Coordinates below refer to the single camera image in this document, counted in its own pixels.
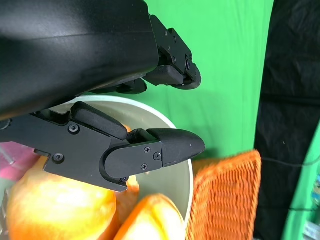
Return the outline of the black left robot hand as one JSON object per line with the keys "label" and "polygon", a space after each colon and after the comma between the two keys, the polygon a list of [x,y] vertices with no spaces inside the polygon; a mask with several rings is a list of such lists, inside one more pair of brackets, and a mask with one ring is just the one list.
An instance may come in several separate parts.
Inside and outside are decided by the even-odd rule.
{"label": "black left robot hand", "polygon": [[130,176],[205,150],[180,129],[135,129],[76,102],[86,92],[140,94],[147,83],[193,90],[202,81],[189,47],[142,0],[3,0],[0,140],[47,157],[44,170],[123,192]]}

